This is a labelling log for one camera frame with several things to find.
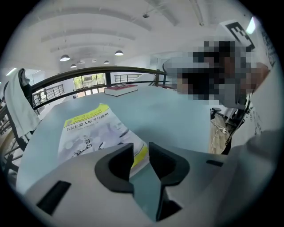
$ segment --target red book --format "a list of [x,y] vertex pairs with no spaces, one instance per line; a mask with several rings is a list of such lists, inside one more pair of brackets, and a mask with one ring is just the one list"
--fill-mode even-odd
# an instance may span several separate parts
[[108,87],[104,89],[105,94],[113,95],[113,96],[119,96],[123,94],[130,93],[132,91],[138,90],[137,85],[133,84],[125,84],[123,86],[114,86],[114,87]]

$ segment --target light blue tabletop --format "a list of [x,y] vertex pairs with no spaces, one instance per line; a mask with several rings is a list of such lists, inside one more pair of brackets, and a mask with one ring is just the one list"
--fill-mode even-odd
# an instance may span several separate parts
[[[108,104],[121,122],[146,143],[208,152],[210,111],[209,106],[201,101],[154,86],[140,86],[138,91],[119,97],[104,93],[88,95],[54,106],[40,122],[22,157],[17,191],[24,194],[37,180],[57,167],[65,120],[91,111],[99,103]],[[134,184],[135,200],[154,219],[160,181],[151,165],[148,164],[130,181]],[[153,204],[147,204],[145,197]]]

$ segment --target book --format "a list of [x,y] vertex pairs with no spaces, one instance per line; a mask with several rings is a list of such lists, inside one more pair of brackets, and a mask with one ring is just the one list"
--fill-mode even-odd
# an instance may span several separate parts
[[113,95],[113,96],[120,96],[123,94],[127,94],[133,91],[138,90],[137,85],[133,84],[118,84],[114,87],[108,87],[104,89],[105,94]]
[[96,109],[65,121],[58,161],[61,164],[70,158],[127,143],[134,145],[130,172],[133,175],[149,162],[147,144],[130,131],[108,105],[100,103]]

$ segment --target yellow label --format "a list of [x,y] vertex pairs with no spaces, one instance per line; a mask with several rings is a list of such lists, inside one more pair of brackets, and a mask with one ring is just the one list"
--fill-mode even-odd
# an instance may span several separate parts
[[84,120],[87,120],[89,118],[92,118],[92,117],[95,117],[99,114],[102,114],[103,112],[105,112],[106,110],[109,109],[109,106],[107,104],[102,104],[100,103],[98,108],[94,109],[94,110],[91,110],[90,112],[88,113],[84,113],[82,115],[79,115],[77,117],[74,117],[74,118],[71,118],[71,119],[68,119],[65,121],[64,123],[64,128],[66,126],[69,126],[69,125],[72,125],[72,124],[75,124],[77,122],[80,122],[80,121],[84,121]]
[[140,153],[134,157],[134,162],[133,162],[132,167],[136,166],[140,161],[142,161],[145,155],[147,154],[147,152],[148,152],[147,146],[143,146]]

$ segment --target floor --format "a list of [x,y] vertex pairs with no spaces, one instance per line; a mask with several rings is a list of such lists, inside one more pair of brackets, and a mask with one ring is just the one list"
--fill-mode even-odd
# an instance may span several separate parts
[[[222,130],[218,128],[225,128],[227,132],[224,134]],[[211,120],[209,153],[221,154],[226,147],[226,141],[232,130],[233,127],[225,124],[225,118],[216,114],[215,118]]]

